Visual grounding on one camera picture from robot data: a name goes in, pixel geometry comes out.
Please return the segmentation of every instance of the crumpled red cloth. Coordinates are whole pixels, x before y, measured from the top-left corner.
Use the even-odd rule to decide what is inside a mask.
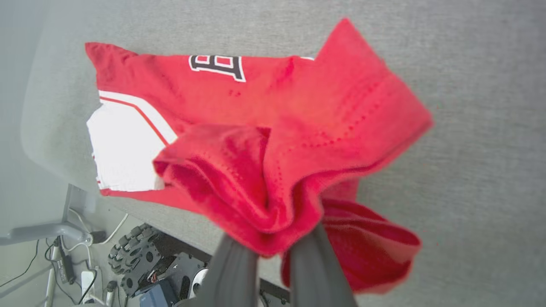
[[[284,253],[286,285],[290,246],[320,222],[354,292],[384,293],[404,281],[421,242],[356,203],[357,179],[387,166],[432,119],[348,20],[336,26],[314,61],[271,59],[270,68],[255,74],[245,68],[247,83],[255,76],[267,85],[241,91],[244,102],[230,98],[228,106],[215,91],[237,91],[233,80],[202,88],[208,98],[195,98],[197,103],[173,84],[163,96],[129,90],[138,87],[133,83],[140,74],[147,77],[138,82],[148,88],[157,86],[156,79],[185,82],[173,67],[187,57],[139,56],[99,43],[86,49],[100,90],[122,88],[148,101],[181,104],[175,111],[157,107],[178,135],[153,162],[165,189],[104,189],[104,195],[194,211],[263,256]],[[131,77],[119,81],[112,70],[129,70]]]

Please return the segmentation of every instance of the gray floor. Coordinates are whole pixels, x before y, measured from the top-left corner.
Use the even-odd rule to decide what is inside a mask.
[[[114,207],[104,205],[101,202],[101,199],[95,199],[94,197],[89,197],[87,195],[84,202],[75,202],[71,204],[71,207],[78,211],[84,218],[84,222],[86,223],[86,226],[91,231],[106,231],[106,235],[109,236],[112,231],[116,228],[116,226],[119,224],[123,216],[125,215],[124,212],[121,212]],[[79,225],[80,222],[78,218],[74,214],[69,214],[68,220],[75,225]],[[108,265],[107,256],[110,252],[110,249],[116,243],[119,238],[122,235],[125,235],[130,232],[131,229],[133,229],[135,226],[138,226],[142,224],[141,221],[137,220],[136,218],[129,216],[123,226],[120,228],[120,230],[115,234],[115,236],[112,238],[112,240],[105,245],[92,245],[91,250],[91,257],[92,257],[92,265],[98,265],[102,272],[102,287],[104,288],[106,284],[111,280],[116,280],[118,284],[121,281],[121,276],[115,275],[110,270],[110,267]],[[70,240],[65,241],[67,247],[72,247],[74,245],[73,242]],[[74,262],[78,262],[80,260],[83,260],[87,258],[87,251],[84,247],[78,247],[74,251],[70,253],[72,256],[72,259]],[[77,276],[80,276],[82,270],[86,269],[85,264],[78,265],[75,268],[75,272]],[[81,292],[78,286],[66,286],[63,287],[65,291],[67,291],[71,296],[74,298],[81,297]],[[121,294],[121,304],[123,304],[123,298],[125,297],[125,293],[123,292],[123,289],[120,289]],[[59,290],[56,291],[56,298],[59,296],[64,296],[63,293],[61,293]],[[54,306],[68,306],[68,305],[61,305],[61,301],[57,301],[58,304],[54,304]],[[118,306],[118,300],[117,300],[117,293],[116,297],[114,299],[113,306]],[[129,299],[128,303],[129,307],[133,306],[139,306],[139,300],[138,298],[132,298]]]

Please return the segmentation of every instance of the white stripe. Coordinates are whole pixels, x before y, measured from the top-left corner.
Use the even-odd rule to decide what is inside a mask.
[[[108,91],[99,91],[99,96],[104,98],[120,100],[120,101],[135,105],[148,117],[148,119],[150,119],[152,124],[157,128],[157,130],[161,133],[163,138],[169,144],[172,144],[174,141],[176,141],[176,138],[177,138],[176,133],[170,127],[169,123],[167,123],[167,121],[161,116],[161,114],[146,100],[136,96],[115,93],[115,92],[108,92]],[[113,103],[111,101],[105,101],[102,99],[100,100],[100,102],[103,104]]]

